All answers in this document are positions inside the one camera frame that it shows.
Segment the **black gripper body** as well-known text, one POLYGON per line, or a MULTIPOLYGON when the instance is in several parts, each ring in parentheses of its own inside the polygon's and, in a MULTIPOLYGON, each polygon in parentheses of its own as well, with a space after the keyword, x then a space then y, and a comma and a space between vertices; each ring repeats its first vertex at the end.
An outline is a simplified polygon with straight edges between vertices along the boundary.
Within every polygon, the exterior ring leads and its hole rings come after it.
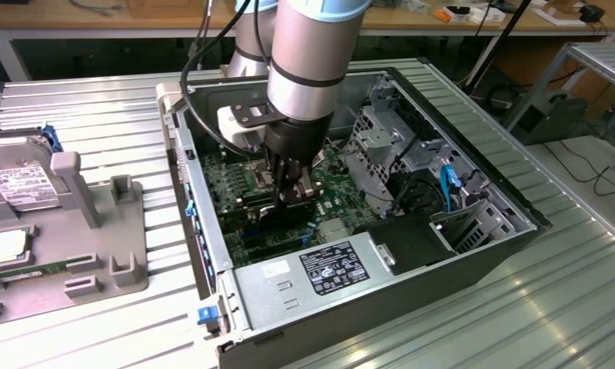
POLYGON ((286 118, 265 127, 264 143, 282 159, 312 162, 321 150, 333 113, 316 120, 286 118))

